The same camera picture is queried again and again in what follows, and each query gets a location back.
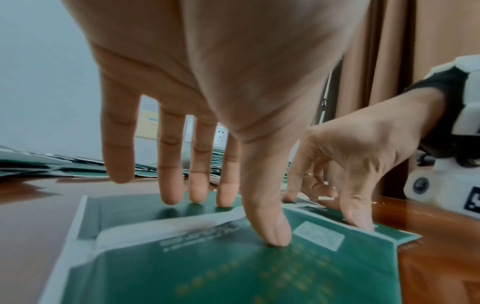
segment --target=black fabric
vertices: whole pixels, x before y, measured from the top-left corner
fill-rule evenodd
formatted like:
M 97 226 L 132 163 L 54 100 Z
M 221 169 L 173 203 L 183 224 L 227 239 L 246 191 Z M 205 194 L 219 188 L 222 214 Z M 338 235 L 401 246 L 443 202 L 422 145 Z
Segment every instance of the black fabric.
M 463 147 L 459 147 L 459 144 L 465 144 L 465 139 L 462 138 L 461 143 L 457 142 L 458 136 L 452 134 L 452 128 L 464 108 L 463 95 L 467 78 L 468 73 L 453 67 L 435 73 L 405 90 L 405 92 L 408 92 L 418 88 L 430 87 L 439 89 L 445 95 L 446 105 L 442 117 L 420 142 L 422 150 L 427 151 L 435 158 L 454 157 L 463 153 L 460 150 L 465 150 Z

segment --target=white robotic device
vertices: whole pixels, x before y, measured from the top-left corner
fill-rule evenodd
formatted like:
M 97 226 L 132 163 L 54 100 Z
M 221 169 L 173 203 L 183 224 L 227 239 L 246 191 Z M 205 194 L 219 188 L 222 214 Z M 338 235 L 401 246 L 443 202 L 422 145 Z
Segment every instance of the white robotic device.
M 468 76 L 463 91 L 464 108 L 451 133 L 480 138 L 480 55 L 458 57 L 451 63 L 435 67 L 425 79 L 453 67 Z M 480 152 L 480 145 L 468 148 Z M 458 157 L 438 158 L 432 171 L 412 172 L 403 191 L 409 199 L 480 219 L 480 158 L 461 161 Z

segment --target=electrical outlet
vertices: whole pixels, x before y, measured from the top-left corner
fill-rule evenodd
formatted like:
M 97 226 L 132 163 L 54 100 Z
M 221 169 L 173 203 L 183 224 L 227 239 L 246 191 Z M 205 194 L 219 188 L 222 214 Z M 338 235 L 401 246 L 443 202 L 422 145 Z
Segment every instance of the electrical outlet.
M 225 148 L 227 146 L 228 135 L 229 135 L 228 130 L 218 125 L 216 127 L 215 139 L 213 141 L 213 145 L 217 147 Z

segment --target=wooden table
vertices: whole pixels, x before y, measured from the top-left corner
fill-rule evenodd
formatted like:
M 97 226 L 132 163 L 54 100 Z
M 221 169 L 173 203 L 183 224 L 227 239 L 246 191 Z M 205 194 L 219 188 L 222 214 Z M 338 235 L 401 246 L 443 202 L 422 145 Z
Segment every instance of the wooden table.
M 155 179 L 0 181 L 0 303 L 33 303 L 64 244 L 83 195 L 157 193 Z M 398 250 L 405 304 L 480 303 L 480 221 L 413 202 L 378 198 L 375 222 L 422 239 Z

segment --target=brown curtain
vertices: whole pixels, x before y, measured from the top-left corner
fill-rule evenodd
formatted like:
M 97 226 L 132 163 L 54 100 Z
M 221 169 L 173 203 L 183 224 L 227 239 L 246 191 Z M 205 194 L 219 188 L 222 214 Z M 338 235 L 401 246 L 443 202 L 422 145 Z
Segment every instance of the brown curtain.
M 372 0 L 343 59 L 335 117 L 398 95 L 431 67 L 479 54 L 478 16 L 479 0 Z M 408 172 L 406 161 L 377 193 L 404 198 Z M 345 171 L 331 163 L 325 177 L 341 190 Z

